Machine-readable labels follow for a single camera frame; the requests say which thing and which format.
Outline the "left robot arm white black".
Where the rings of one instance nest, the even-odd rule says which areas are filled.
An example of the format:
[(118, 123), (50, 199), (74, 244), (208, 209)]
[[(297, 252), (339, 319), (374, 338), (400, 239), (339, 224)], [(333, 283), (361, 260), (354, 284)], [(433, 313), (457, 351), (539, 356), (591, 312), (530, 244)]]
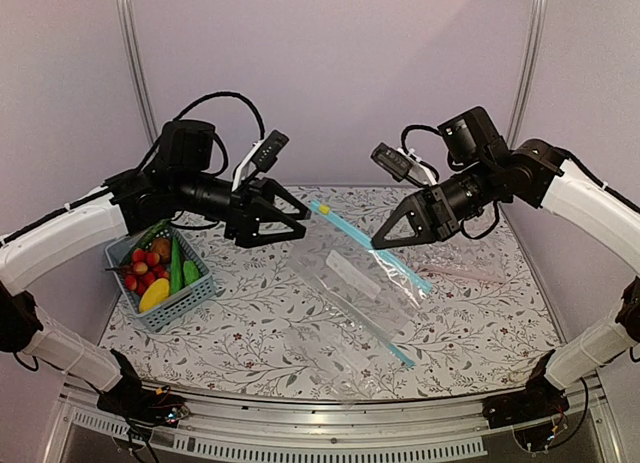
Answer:
[(88, 342), (38, 307), (29, 286), (103, 243), (136, 234), (187, 211), (224, 224), (241, 248), (301, 239), (309, 209), (268, 177), (287, 137), (261, 131), (230, 180), (209, 169), (223, 143), (214, 125), (180, 113), (167, 122), (134, 168), (1, 239), (1, 349), (87, 383), (102, 411), (127, 423), (174, 426), (185, 400), (146, 389), (128, 359)]

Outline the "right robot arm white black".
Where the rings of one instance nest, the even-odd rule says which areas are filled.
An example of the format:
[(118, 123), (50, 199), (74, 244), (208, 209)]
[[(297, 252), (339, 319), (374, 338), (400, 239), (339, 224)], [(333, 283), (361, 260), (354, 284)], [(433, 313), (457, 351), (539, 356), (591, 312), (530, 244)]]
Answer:
[[(465, 231), (487, 205), (520, 199), (558, 216), (601, 243), (633, 271), (639, 269), (639, 208), (599, 180), (571, 152), (540, 139), (508, 148), (480, 106), (434, 129), (448, 150), (452, 176), (419, 184), (374, 234), (377, 250), (444, 242)], [(492, 429), (540, 418), (566, 418), (566, 390), (639, 344), (639, 282), (621, 306), (567, 344), (543, 355), (525, 386), (483, 402)]]

